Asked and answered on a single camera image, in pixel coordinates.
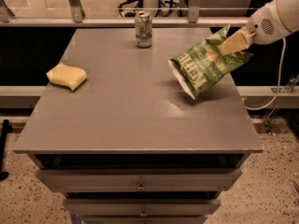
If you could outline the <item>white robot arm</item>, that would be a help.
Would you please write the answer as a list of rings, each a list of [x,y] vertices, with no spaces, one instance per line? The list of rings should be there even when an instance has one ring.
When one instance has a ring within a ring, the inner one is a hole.
[[[218,46],[221,55],[268,45],[299,30],[299,0],[273,0],[256,10],[245,26]]]

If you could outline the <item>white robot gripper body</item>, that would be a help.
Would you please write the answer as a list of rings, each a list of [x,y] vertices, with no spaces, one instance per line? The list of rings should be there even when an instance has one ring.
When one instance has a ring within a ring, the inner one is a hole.
[[[254,44],[268,45],[292,33],[291,9],[275,0],[255,11],[249,18],[247,29],[254,32]]]

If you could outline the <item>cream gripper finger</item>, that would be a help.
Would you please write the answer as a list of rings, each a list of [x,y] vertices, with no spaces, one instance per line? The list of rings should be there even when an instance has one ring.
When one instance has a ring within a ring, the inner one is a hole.
[[[218,45],[218,51],[221,55],[228,55],[248,49],[253,44],[255,33],[246,27],[238,29],[230,36],[227,35],[228,31],[228,27],[223,28],[225,40]]]

